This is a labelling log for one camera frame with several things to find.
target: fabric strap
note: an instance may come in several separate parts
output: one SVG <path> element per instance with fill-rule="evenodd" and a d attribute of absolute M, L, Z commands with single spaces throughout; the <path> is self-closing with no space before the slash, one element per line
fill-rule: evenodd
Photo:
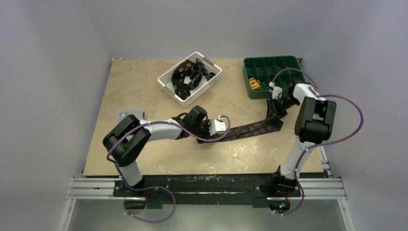
<path fill-rule="evenodd" d="M 282 129 L 282 125 L 283 122 L 280 120 L 274 120 L 268 123 L 265 120 L 262 120 L 252 124 L 230 128 L 228 134 L 222 140 L 216 142 L 231 141 L 251 136 L 267 134 L 275 131 L 280 131 Z M 216 134 L 214 136 L 214 139 L 220 136 L 222 136 L 222 134 Z"/>

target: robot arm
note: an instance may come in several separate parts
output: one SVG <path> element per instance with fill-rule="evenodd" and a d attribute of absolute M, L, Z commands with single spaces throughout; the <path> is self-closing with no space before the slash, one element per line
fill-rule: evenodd
<path fill-rule="evenodd" d="M 268 99 L 269 119 L 283 118 L 286 109 L 297 104 L 301 105 L 294 132 L 295 144 L 285 162 L 279 166 L 273 179 L 266 185 L 267 190 L 274 192 L 291 192 L 296 186 L 296 177 L 314 149 L 309 149 L 297 161 L 307 147 L 322 143 L 330 138 L 336 112 L 336 102 L 319 97 L 314 87 L 306 82 L 292 80 L 287 91 L 270 83 L 272 98 Z"/>
<path fill-rule="evenodd" d="M 152 124 L 140 128 L 121 142 L 112 152 L 123 177 L 134 186 L 142 180 L 136 158 L 149 141 L 162 139 L 178 140 L 189 137 L 181 128 L 170 123 L 179 124 L 189 132 L 202 138 L 210 138 L 216 133 L 226 131 L 226 125 L 221 118 L 205 119 L 207 112 L 195 106 L 183 118 L 179 116 L 165 120 L 168 124 Z M 103 145 L 109 151 L 125 134 L 140 124 L 150 124 L 151 121 L 138 120 L 134 115 L 126 116 L 104 139 Z"/>

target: yellow spring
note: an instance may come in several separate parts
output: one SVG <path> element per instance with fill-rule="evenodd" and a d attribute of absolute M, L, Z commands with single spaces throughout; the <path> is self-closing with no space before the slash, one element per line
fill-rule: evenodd
<path fill-rule="evenodd" d="M 256 80 L 255 78 L 250 78 L 249 79 L 249 84 L 251 85 L 252 90 L 254 90 L 254 91 L 261 90 L 261 85 L 259 85 L 259 80 Z"/>

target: gray wall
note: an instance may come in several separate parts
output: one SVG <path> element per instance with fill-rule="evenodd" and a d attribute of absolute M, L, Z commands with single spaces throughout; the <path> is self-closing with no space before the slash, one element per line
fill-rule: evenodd
<path fill-rule="evenodd" d="M 2 1 L 0 230 L 56 230 L 110 67 L 80 0 Z"/>
<path fill-rule="evenodd" d="M 304 59 L 321 92 L 354 99 L 366 116 L 359 134 L 326 149 L 357 230 L 408 226 L 407 9 L 406 0 L 337 0 Z M 332 140 L 357 121 L 340 103 Z"/>
<path fill-rule="evenodd" d="M 113 57 L 303 56 L 334 0 L 84 0 Z"/>

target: plastic basket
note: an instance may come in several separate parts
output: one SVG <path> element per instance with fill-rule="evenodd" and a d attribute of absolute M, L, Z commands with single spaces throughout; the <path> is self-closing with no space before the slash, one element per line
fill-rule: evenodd
<path fill-rule="evenodd" d="M 208 72 L 214 72 L 216 75 L 207 81 L 205 78 L 203 78 L 200 82 L 200 84 L 196 87 L 196 89 L 191 90 L 190 93 L 191 95 L 185 99 L 182 100 L 176 93 L 174 92 L 173 84 L 171 83 L 171 76 L 173 74 L 173 71 L 184 61 L 190 60 L 195 62 L 196 59 L 199 59 L 203 64 L 205 65 L 205 68 L 208 70 Z M 210 87 L 212 87 L 214 84 L 216 84 L 220 77 L 221 77 L 221 72 L 222 69 L 214 64 L 212 61 L 204 57 L 199 52 L 194 52 L 191 55 L 189 55 L 187 58 L 185 58 L 183 61 L 175 65 L 173 68 L 168 70 L 166 73 L 164 73 L 162 76 L 160 76 L 157 81 L 162 85 L 163 89 L 171 96 L 173 99 L 175 99 L 178 103 L 180 103 L 181 106 L 187 107 L 189 106 L 192 102 L 194 102 L 198 97 L 200 97 L 204 92 L 206 92 Z"/>

